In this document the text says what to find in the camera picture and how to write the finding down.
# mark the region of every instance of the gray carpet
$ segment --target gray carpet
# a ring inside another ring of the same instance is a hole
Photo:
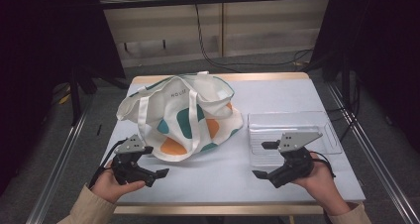
[[[293,60],[294,54],[270,54],[255,56],[236,56],[216,59],[219,62],[256,62],[274,63]],[[230,68],[240,72],[269,72],[294,71],[293,65],[230,65]],[[161,65],[147,65],[127,68],[127,79],[137,75],[148,74],[177,74],[199,70],[209,70],[212,73],[229,72],[224,68],[210,66],[204,59]],[[321,77],[321,71],[309,73],[325,108],[337,108],[327,84]],[[86,122],[75,144],[67,169],[62,175],[55,196],[52,199],[44,223],[55,223],[68,214],[72,204],[85,182],[96,170],[111,133],[116,123],[115,113],[126,90],[118,89],[104,81],[95,80],[98,91],[94,95],[93,104]],[[82,104],[88,100],[82,94]],[[340,112],[329,113],[333,126],[340,137],[347,128],[347,123],[340,117]],[[39,197],[44,184],[53,169],[53,165],[60,153],[62,145],[70,131],[71,104],[69,102],[55,104],[40,133],[39,143],[22,166],[19,175],[10,183],[5,193],[0,197],[0,223],[25,223]],[[388,125],[385,114],[375,103],[374,99],[362,87],[361,109],[358,120],[363,125],[371,142],[386,163],[397,183],[408,196],[411,204],[418,213],[420,210],[420,155],[406,142],[398,127]],[[403,223],[400,214],[392,200],[380,184],[369,161],[366,159],[357,139],[350,131],[344,138],[342,145],[354,167],[356,176],[363,184],[363,191],[367,197],[366,208],[372,223]],[[287,223],[287,217],[281,217]],[[324,223],[321,215],[296,216],[295,223]],[[111,223],[206,223],[203,217],[140,217],[133,215],[115,215]],[[227,217],[225,223],[278,223],[276,217]]]

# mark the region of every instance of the white tote bag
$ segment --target white tote bag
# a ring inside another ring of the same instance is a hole
[[[153,154],[179,162],[225,142],[243,125],[234,90],[207,71],[170,76],[125,98],[119,120],[138,124]]]

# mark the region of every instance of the clear plastic container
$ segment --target clear plastic container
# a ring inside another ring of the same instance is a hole
[[[322,136],[306,149],[323,155],[340,154],[343,149],[325,112],[263,113],[248,115],[250,158],[253,167],[279,167],[284,163],[278,150],[265,150],[262,142],[275,142],[285,132],[316,132]]]

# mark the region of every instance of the hand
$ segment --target hand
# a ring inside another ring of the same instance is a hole
[[[293,183],[302,186],[322,206],[328,215],[338,216],[351,211],[340,195],[330,170],[325,164],[314,162],[314,169],[307,177],[301,177]]]
[[[95,185],[91,188],[92,192],[99,197],[115,203],[124,194],[139,190],[145,186],[144,181],[136,181],[120,185],[115,179],[114,173],[110,169],[112,161],[110,161],[106,168],[98,177]]]

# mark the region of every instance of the sleeve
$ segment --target sleeve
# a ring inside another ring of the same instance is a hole
[[[333,224],[370,224],[363,204],[348,203],[352,211],[340,216],[328,216]]]
[[[98,197],[83,186],[77,201],[71,208],[70,215],[58,224],[104,224],[108,223],[116,205]]]

